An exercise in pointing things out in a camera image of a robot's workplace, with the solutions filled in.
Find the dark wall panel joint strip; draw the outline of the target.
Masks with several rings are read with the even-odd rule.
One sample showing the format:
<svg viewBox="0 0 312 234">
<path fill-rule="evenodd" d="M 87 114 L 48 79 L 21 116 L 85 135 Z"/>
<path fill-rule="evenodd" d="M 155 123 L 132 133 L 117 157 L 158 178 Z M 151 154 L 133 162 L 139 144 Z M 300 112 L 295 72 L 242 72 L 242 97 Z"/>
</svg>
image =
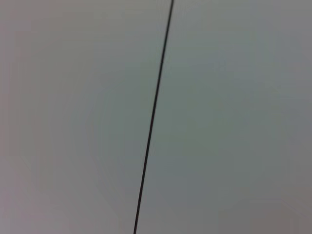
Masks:
<svg viewBox="0 0 312 234">
<path fill-rule="evenodd" d="M 140 188 L 139 188 L 139 194 L 138 194 L 138 200 L 137 200 L 136 216 L 135 216 L 134 228 L 133 228 L 132 234 L 137 234 L 137 227 L 138 227 L 140 207 L 141 207 L 141 202 L 142 202 L 142 197 L 143 197 L 143 190 L 144 190 L 144 183 L 145 183 L 145 177 L 146 177 L 146 171 L 147 171 L 150 144 L 151 144 L 151 139 L 152 139 L 152 133 L 153 133 L 153 127 L 154 127 L 154 121 L 155 121 L 155 115 L 156 115 L 156 107 L 157 107 L 158 95 L 159 95 L 159 90 L 160 90 L 163 66 L 164 66 L 164 62 L 165 62 L 167 42 L 168 42 L 168 37 L 169 37 L 169 33 L 170 33 L 174 4 L 175 4 L 175 0 L 170 0 L 170 7 L 169 7 L 169 11 L 168 11 L 166 30 L 165 30 L 163 46 L 162 46 L 162 50 L 161 50 L 161 58 L 160 58 L 160 63 L 159 63 L 159 67 L 158 67 L 156 90 L 155 90 L 155 96 L 154 96 L 154 101 L 153 101 L 153 108 L 152 108 L 152 113 L 151 113 L 149 132 L 148 132 L 148 137 L 147 137 L 147 142 L 146 142 L 144 163 L 143 163 L 143 168 L 142 168 L 141 182 L 140 182 Z"/>
</svg>

